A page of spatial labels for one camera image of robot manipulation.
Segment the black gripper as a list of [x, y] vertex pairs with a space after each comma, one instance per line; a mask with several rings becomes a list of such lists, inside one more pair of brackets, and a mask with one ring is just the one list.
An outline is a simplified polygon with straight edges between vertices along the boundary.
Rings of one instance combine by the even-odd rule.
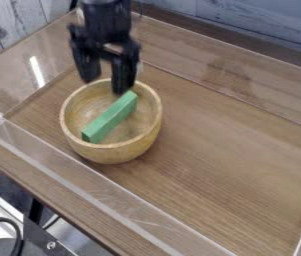
[[68, 25], [69, 46], [80, 79], [89, 83], [100, 76], [99, 55], [105, 44], [121, 47], [111, 61], [112, 92], [121, 95], [135, 82], [140, 47], [132, 39], [129, 0], [80, 0], [83, 24]]

